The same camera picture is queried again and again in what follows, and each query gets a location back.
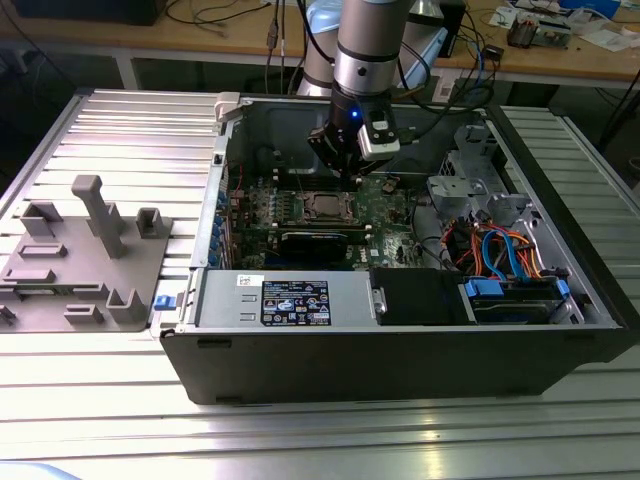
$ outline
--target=metal bracket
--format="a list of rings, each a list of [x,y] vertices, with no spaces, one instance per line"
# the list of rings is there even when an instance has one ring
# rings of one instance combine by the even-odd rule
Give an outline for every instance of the metal bracket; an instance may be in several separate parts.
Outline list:
[[[231,120],[229,118],[229,114],[233,111],[238,111],[240,113],[240,93],[238,92],[221,92],[218,94],[216,98],[216,104],[213,107],[214,112],[216,114],[216,121],[218,122],[226,122]]]
[[[387,313],[387,299],[384,297],[384,289],[372,288],[371,297],[373,298],[373,309],[379,315]]]

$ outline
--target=circuit board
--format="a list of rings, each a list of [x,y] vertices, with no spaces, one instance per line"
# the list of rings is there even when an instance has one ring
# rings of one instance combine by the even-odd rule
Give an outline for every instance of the circuit board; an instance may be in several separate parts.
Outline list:
[[[415,199],[404,189],[383,192],[385,184],[370,176],[354,192],[283,190],[258,179],[233,203],[234,268],[295,269],[279,242],[284,232],[307,231],[348,238],[344,258],[321,269],[423,267],[409,222]]]

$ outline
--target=wire bundle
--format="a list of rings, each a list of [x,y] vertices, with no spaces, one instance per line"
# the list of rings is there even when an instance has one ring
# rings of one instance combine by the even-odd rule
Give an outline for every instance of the wire bundle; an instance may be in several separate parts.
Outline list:
[[[443,245],[446,245],[455,228],[457,228],[456,225],[451,226],[443,235]],[[480,277],[485,276],[489,271],[489,278],[506,281],[507,276],[499,269],[506,254],[511,271],[516,278],[520,280],[542,278],[536,262],[535,244],[519,232],[506,230],[493,224],[470,227],[468,232],[471,247],[455,262],[456,267],[463,268],[465,263],[468,263],[465,261],[469,257],[473,259],[466,268],[466,274]],[[495,260],[491,259],[491,243],[504,244],[504,249]]]

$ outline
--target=black plastic cover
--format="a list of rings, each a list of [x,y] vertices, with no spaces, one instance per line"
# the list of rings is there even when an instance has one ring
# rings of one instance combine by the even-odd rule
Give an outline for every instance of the black plastic cover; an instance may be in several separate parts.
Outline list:
[[[371,287],[384,291],[380,325],[462,325],[469,323],[459,284],[462,276],[433,268],[374,268]]]

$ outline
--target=computer chassis side panel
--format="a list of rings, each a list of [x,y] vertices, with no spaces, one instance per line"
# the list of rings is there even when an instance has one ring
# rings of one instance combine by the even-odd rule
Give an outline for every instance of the computer chassis side panel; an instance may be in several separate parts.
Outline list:
[[[512,153],[513,161],[518,164],[534,189],[551,223],[589,278],[613,320],[625,329],[638,331],[640,314],[578,225],[509,118],[499,106],[489,107],[487,114]]]
[[[638,340],[622,329],[176,334],[161,343],[198,404],[539,395]]]

